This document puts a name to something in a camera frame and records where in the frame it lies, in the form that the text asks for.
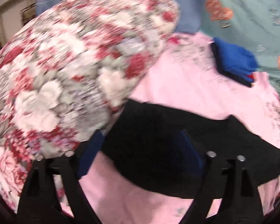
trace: floral blanket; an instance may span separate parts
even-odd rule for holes
[[[174,0],[63,0],[0,51],[0,194],[16,212],[32,161],[104,127],[157,60]],[[56,177],[58,195],[63,196]]]

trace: floral fabric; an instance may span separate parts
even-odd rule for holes
[[[14,211],[33,159],[105,126],[178,17],[174,0],[63,0],[0,51],[0,194]]]

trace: black cloth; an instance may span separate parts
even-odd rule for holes
[[[185,129],[199,155],[214,151],[218,157],[243,155],[257,186],[280,174],[280,149],[249,132],[234,116],[211,120],[161,105],[129,100],[105,137],[102,151],[120,173],[149,191],[190,199],[201,184],[201,176],[181,167],[188,152],[176,147],[176,131]],[[228,167],[222,161],[222,168]],[[226,176],[218,177],[213,198],[223,196]]]
[[[234,75],[228,71],[225,71],[222,67],[222,62],[221,62],[221,58],[219,56],[219,53],[218,53],[218,47],[216,45],[216,43],[211,43],[211,48],[212,48],[212,51],[213,51],[213,54],[214,54],[214,58],[215,58],[215,63],[216,63],[216,67],[217,67],[217,71],[222,74],[223,76],[225,77],[228,77],[244,86],[247,86],[247,87],[251,87],[251,83],[246,81],[244,78],[241,78],[237,75]]]

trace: pink rose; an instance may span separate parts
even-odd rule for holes
[[[4,152],[3,147],[0,147],[0,170],[11,190],[19,196],[22,192],[27,172],[17,163],[13,153],[9,149]]]

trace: pink fabric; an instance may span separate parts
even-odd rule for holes
[[[233,114],[253,133],[280,148],[280,102],[268,82],[268,74],[254,73],[252,88],[217,73],[207,46],[211,39],[198,33],[171,45],[131,98],[194,112],[211,119]],[[98,153],[81,187],[104,224],[178,224],[192,200],[143,190],[126,180],[110,159]],[[280,180],[259,186],[264,214],[280,191]],[[209,216],[217,213],[221,200],[214,200]],[[63,210],[71,213],[63,205]]]

